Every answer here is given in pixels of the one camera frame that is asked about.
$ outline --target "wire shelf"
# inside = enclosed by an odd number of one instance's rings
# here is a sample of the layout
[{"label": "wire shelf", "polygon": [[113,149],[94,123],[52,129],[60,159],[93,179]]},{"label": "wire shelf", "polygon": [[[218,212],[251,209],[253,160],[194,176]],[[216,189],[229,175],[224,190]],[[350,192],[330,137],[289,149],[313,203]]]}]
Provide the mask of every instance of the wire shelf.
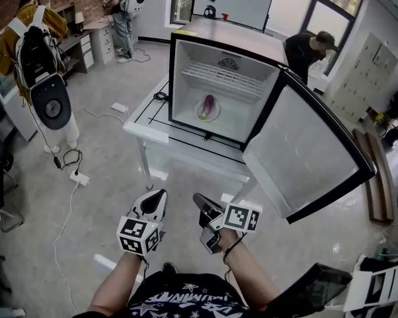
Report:
[{"label": "wire shelf", "polygon": [[240,92],[243,97],[259,99],[263,95],[263,83],[231,70],[191,61],[181,71],[182,74],[206,80],[212,84],[228,87]]}]

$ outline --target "person wearing black shirt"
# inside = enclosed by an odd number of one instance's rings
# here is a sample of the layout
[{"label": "person wearing black shirt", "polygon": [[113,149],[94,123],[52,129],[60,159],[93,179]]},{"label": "person wearing black shirt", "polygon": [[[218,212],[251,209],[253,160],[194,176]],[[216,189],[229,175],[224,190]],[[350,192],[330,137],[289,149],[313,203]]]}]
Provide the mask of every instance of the person wearing black shirt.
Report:
[{"label": "person wearing black shirt", "polygon": [[[226,262],[248,306],[235,288],[213,274],[179,274],[165,263],[139,286],[130,299],[141,258],[125,253],[101,284],[88,311],[76,318],[246,318],[259,315],[280,293],[238,235],[222,229],[220,243]],[[270,312],[262,315],[271,317]]]},{"label": "person wearing black shirt", "polygon": [[307,84],[309,67],[333,49],[334,37],[323,30],[316,36],[300,33],[286,39],[284,46],[289,67]]},{"label": "person wearing black shirt", "polygon": [[118,62],[122,64],[124,62],[132,61],[133,59],[133,29],[131,26],[133,17],[129,13],[121,10],[121,6],[119,5],[120,2],[121,0],[111,0],[111,13],[115,23],[116,33],[123,46],[122,51],[119,52],[119,55],[122,58],[118,60]]}]

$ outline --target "yellow jacket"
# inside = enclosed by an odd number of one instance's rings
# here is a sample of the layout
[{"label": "yellow jacket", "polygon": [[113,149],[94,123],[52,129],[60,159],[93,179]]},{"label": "yellow jacket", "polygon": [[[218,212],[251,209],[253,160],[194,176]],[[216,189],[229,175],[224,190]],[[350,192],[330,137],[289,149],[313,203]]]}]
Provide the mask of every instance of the yellow jacket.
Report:
[{"label": "yellow jacket", "polygon": [[[22,7],[17,12],[17,17],[25,26],[29,26],[33,22],[36,10],[36,5]],[[66,20],[52,9],[46,8],[42,21],[48,27],[51,35],[56,38],[62,38],[68,31]],[[15,74],[14,60],[16,60],[15,52],[18,40],[19,35],[16,34],[13,29],[6,27],[5,31],[1,35],[0,40],[0,72],[4,76],[8,76],[10,73],[14,74],[15,81],[19,87],[19,94],[31,104],[29,89],[26,89],[24,86],[22,86]]]}]

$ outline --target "vent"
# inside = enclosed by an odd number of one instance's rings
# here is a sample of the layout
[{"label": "vent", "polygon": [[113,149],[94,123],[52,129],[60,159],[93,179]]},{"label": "vent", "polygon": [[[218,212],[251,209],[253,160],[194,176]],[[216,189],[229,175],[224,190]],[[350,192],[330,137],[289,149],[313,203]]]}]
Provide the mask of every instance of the vent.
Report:
[{"label": "vent", "polygon": [[236,71],[239,69],[237,62],[231,58],[225,58],[225,59],[221,60],[220,62],[218,62],[218,65],[220,65],[221,68],[225,68],[225,69],[233,70],[233,71]]},{"label": "vent", "polygon": [[225,56],[232,56],[233,58],[241,59],[241,56],[237,56],[237,55],[229,53],[229,52],[222,51],[222,54],[224,54]]}]

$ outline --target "white plate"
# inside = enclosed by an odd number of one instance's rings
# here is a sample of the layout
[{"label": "white plate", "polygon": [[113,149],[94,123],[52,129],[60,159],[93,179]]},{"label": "white plate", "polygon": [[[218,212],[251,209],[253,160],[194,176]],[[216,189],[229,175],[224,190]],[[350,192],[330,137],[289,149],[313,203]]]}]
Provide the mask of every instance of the white plate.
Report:
[{"label": "white plate", "polygon": [[200,121],[203,121],[204,123],[209,123],[210,121],[213,121],[218,117],[220,114],[220,104],[217,102],[217,99],[214,98],[214,109],[212,110],[212,113],[208,115],[208,118],[206,119],[201,119],[199,116],[204,109],[204,103],[205,100],[199,101],[197,104],[194,106],[194,114],[196,115],[196,118],[198,118]]}]

